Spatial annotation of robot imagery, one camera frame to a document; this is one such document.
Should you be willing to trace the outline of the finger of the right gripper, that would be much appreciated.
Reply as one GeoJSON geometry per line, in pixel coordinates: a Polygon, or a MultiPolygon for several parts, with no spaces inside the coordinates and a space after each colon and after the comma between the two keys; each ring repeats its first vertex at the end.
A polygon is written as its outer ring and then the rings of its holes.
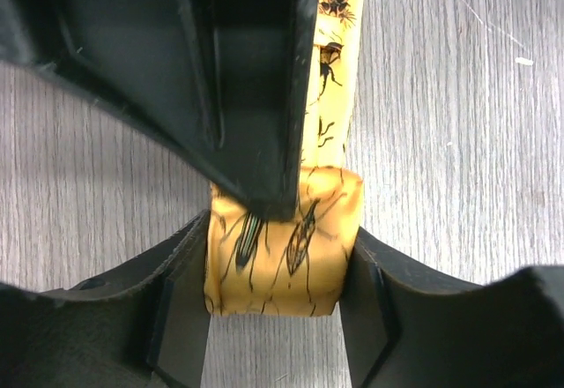
{"type": "Polygon", "coordinates": [[[187,162],[266,220],[293,215],[317,0],[178,0],[198,120],[187,162]]]}
{"type": "Polygon", "coordinates": [[[199,9],[223,0],[1,0],[1,58],[169,148],[256,213],[264,60],[199,9]]]}

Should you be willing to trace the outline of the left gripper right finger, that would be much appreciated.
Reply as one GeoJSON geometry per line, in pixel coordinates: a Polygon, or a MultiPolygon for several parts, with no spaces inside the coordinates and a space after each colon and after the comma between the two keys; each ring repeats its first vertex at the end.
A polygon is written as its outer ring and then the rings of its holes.
{"type": "Polygon", "coordinates": [[[563,269],[480,286],[361,230],[339,302],[355,387],[560,387],[563,269]]]}

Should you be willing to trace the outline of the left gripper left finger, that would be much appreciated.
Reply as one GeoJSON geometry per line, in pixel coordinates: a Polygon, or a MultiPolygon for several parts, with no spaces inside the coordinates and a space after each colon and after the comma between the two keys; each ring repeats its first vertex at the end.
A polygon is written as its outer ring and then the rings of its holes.
{"type": "Polygon", "coordinates": [[[4,387],[198,387],[208,212],[71,289],[1,286],[4,387]]]}

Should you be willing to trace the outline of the yellow beetle print tie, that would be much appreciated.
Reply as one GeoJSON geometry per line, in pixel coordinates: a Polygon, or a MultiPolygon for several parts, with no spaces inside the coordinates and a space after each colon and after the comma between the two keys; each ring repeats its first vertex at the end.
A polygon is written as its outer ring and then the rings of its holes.
{"type": "Polygon", "coordinates": [[[212,314],[334,310],[363,206],[362,179],[345,168],[363,1],[318,0],[293,217],[262,220],[211,187],[204,303],[212,314]]]}

